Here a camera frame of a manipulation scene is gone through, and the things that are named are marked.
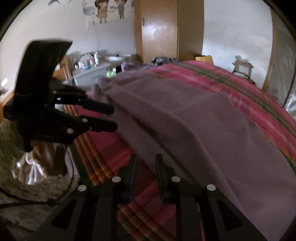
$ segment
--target white bottle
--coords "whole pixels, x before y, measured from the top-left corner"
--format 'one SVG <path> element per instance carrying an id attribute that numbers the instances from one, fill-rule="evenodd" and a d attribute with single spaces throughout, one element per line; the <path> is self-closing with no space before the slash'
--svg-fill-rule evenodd
<path id="1" fill-rule="evenodd" d="M 94 61 L 96 62 L 96 65 L 99 64 L 99 53 L 97 51 L 94 53 Z"/>

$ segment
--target drawer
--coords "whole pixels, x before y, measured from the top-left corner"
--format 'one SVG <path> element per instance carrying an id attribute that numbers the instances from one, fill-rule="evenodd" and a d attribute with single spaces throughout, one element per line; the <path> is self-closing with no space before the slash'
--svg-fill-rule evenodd
<path id="1" fill-rule="evenodd" d="M 90 86 L 95 84 L 100 76 L 107 76 L 107 71 L 108 68 L 93 71 L 79 78 L 74 77 L 74 81 L 77 86 Z"/>

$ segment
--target yellow dress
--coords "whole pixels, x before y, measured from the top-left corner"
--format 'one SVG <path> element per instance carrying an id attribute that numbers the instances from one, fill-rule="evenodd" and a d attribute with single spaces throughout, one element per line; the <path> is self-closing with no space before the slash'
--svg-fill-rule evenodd
<path id="1" fill-rule="evenodd" d="M 104 7 L 104 8 L 100 8 L 98 10 L 98 14 L 96 15 L 98 18 L 107 18 L 108 15 L 107 15 L 107 8 Z"/>

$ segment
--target wooden headboard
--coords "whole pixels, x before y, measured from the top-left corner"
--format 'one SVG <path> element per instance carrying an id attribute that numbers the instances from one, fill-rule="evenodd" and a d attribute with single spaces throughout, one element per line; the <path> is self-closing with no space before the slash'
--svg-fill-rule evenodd
<path id="1" fill-rule="evenodd" d="M 71 77 L 69 64 L 67 57 L 65 56 L 60 63 L 60 69 L 53 73 L 53 77 L 60 81 L 67 80 Z M 0 102 L 0 123 L 3 121 L 3 107 L 13 97 L 14 91 L 11 91 L 1 102 Z"/>

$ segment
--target wooden cabinet door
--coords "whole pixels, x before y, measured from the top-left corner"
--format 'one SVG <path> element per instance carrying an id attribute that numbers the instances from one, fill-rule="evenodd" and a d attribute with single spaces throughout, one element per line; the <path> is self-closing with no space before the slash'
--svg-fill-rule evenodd
<path id="1" fill-rule="evenodd" d="M 143 62 L 158 56 L 177 57 L 177 0 L 141 0 Z"/>

